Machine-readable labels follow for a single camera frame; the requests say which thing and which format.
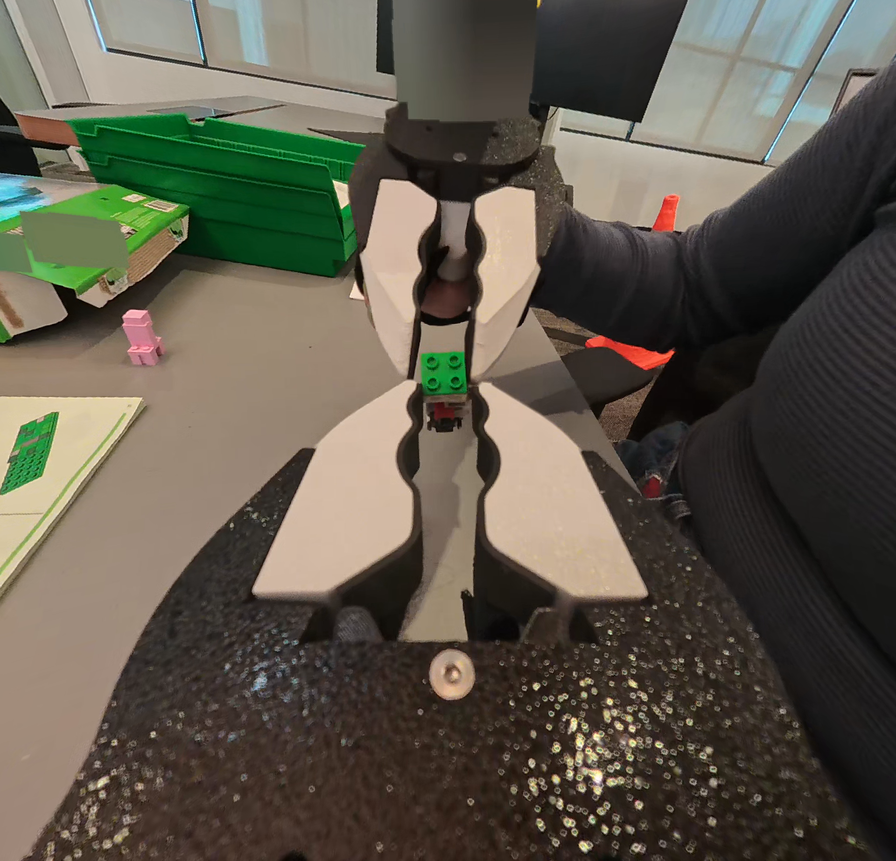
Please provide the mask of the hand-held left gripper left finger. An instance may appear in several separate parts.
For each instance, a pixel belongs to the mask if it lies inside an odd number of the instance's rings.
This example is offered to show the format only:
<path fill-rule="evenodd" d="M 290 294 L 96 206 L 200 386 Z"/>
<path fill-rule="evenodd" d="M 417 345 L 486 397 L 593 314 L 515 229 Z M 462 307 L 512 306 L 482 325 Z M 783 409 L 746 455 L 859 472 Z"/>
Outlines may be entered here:
<path fill-rule="evenodd" d="M 252 597 L 365 609 L 398 639 L 423 579 L 422 390 L 401 383 L 314 448 L 252 586 Z"/>

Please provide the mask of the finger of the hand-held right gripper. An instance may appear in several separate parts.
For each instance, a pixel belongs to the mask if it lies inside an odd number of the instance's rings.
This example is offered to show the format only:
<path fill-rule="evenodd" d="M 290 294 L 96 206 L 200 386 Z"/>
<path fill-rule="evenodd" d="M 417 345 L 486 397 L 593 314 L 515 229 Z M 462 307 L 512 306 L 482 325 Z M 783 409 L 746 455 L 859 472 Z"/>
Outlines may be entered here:
<path fill-rule="evenodd" d="M 539 275 L 536 194 L 504 186 L 473 204 L 482 240 L 475 267 L 478 295 L 468 329 L 469 375 L 482 381 L 494 368 L 525 317 Z"/>
<path fill-rule="evenodd" d="M 380 181 L 364 250 L 364 297 L 376 335 L 398 374 L 415 373 L 420 338 L 421 248 L 435 226 L 437 201 L 414 183 Z"/>

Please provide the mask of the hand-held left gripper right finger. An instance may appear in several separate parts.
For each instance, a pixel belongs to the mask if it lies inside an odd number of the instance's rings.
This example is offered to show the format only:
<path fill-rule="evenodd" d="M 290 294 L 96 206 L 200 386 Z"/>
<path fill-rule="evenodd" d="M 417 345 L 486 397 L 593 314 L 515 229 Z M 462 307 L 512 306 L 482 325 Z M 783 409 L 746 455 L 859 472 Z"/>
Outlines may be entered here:
<path fill-rule="evenodd" d="M 649 598 L 591 464 L 540 413 L 483 383 L 472 394 L 476 470 L 472 641 L 593 641 L 589 609 Z"/>

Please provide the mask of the green and red brick build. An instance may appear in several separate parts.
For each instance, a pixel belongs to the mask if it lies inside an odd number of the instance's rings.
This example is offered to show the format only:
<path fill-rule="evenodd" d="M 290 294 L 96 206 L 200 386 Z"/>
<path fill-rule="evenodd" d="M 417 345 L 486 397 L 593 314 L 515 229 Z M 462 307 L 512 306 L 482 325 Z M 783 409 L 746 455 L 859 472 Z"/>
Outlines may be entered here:
<path fill-rule="evenodd" d="M 420 385 L 427 429 L 445 434 L 461 428 L 469 399 L 464 352 L 422 352 Z"/>

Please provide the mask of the person's right forearm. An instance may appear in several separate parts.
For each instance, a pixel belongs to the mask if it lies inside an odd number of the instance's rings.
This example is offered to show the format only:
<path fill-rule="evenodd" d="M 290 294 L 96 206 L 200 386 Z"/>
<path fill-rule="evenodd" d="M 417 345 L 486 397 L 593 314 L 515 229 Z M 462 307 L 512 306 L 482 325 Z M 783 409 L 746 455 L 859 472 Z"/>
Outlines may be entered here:
<path fill-rule="evenodd" d="M 565 206 L 535 307 L 651 351 L 706 347 L 786 320 L 824 283 L 860 298 L 894 281 L 895 68 L 784 163 L 676 232 Z"/>

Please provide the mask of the grey desk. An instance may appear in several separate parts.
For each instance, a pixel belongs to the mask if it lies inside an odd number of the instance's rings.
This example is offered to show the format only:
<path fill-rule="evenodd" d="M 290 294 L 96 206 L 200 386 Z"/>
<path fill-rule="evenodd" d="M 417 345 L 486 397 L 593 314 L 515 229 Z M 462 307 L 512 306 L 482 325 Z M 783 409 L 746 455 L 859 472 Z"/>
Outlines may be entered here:
<path fill-rule="evenodd" d="M 307 644 L 311 609 L 251 598 L 294 456 L 399 380 L 349 295 L 176 256 L 2 350 L 3 395 L 146 406 L 2 597 L 2 859 L 583 858 L 524 797 L 551 754 L 512 651 L 445 702 L 437 646 Z"/>

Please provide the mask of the person's right hand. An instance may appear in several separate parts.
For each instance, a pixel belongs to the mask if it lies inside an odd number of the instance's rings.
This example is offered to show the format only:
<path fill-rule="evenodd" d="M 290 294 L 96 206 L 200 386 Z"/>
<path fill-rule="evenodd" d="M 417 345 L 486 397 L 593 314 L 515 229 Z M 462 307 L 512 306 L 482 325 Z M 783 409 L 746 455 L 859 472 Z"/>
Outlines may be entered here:
<path fill-rule="evenodd" d="M 436 276 L 427 286 L 421 303 L 421 321 L 433 326 L 465 322 L 475 295 L 476 282 L 471 276 L 459 281 Z"/>

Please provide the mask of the person's legs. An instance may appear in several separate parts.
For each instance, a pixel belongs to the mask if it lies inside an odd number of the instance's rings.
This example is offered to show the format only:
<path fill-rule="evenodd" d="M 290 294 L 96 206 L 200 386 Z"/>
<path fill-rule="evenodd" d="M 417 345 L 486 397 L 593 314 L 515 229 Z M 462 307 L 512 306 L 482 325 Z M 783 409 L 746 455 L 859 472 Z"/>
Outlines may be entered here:
<path fill-rule="evenodd" d="M 641 496 L 677 526 L 682 526 L 691 515 L 678 475 L 680 452 L 688 431 L 686 423 L 672 422 L 638 441 L 624 439 L 615 444 L 616 454 Z"/>

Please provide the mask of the green plastic bin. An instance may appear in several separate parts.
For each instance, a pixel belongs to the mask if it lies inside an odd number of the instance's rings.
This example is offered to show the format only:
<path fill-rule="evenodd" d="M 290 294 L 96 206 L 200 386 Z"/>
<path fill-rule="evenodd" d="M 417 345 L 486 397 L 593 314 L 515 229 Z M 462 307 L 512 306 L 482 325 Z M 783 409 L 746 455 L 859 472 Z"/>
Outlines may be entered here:
<path fill-rule="evenodd" d="M 97 182 L 188 207 L 187 253 L 324 277 L 356 253 L 347 186 L 363 145 L 183 113 L 68 125 Z"/>

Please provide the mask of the black monitor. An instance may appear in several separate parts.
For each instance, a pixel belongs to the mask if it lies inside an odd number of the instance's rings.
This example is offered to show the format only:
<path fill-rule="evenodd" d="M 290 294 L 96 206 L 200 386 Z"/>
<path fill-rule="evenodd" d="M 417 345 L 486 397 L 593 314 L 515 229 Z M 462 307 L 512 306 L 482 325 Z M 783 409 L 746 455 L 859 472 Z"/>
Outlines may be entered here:
<path fill-rule="evenodd" d="M 411 119 L 559 107 L 643 119 L 688 0 L 376 0 L 376 70 Z"/>

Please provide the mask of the person's torso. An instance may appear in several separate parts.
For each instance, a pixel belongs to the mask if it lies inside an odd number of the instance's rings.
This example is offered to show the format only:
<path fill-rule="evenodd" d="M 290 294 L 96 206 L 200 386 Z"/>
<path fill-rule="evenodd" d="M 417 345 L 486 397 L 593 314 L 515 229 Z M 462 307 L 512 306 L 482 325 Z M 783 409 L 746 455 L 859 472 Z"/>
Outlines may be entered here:
<path fill-rule="evenodd" d="M 894 203 L 686 441 L 702 549 L 894 854 Z"/>

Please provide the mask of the white-framed window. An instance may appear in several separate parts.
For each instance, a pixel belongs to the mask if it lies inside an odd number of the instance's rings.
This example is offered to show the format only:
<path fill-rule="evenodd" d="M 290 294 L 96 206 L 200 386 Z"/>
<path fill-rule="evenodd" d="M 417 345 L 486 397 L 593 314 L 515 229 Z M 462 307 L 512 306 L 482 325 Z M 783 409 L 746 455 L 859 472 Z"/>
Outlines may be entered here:
<path fill-rule="evenodd" d="M 837 75 L 894 52 L 894 0 L 688 0 L 634 142 L 781 160 L 826 117 Z"/>
<path fill-rule="evenodd" d="M 376 0 L 87 0 L 107 51 L 391 97 Z"/>

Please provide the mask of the pink pig brick figure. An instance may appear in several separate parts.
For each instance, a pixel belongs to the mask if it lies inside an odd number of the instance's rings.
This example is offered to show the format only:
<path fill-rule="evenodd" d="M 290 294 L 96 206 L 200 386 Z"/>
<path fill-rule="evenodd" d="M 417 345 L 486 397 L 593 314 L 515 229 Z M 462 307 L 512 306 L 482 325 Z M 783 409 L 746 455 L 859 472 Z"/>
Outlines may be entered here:
<path fill-rule="evenodd" d="M 122 328 L 129 341 L 128 356 L 135 365 L 156 365 L 165 353 L 163 340 L 155 332 L 147 310 L 131 309 L 122 317 Z"/>

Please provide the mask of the green instruction booklet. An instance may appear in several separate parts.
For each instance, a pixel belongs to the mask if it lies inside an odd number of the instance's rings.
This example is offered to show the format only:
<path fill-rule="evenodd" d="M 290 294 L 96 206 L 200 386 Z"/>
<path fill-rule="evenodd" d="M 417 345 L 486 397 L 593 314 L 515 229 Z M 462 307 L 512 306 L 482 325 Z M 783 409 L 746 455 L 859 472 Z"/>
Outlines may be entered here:
<path fill-rule="evenodd" d="M 1 591 L 144 408 L 139 397 L 1 398 Z"/>

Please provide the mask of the green cardboard box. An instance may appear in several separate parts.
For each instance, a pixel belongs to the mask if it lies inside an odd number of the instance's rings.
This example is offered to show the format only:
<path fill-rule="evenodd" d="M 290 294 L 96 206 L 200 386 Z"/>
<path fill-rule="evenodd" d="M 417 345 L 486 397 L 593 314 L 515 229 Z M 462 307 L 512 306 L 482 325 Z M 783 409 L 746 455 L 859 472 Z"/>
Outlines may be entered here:
<path fill-rule="evenodd" d="M 2 174 L 1 342 L 95 308 L 147 278 L 188 239 L 187 206 L 115 184 Z"/>

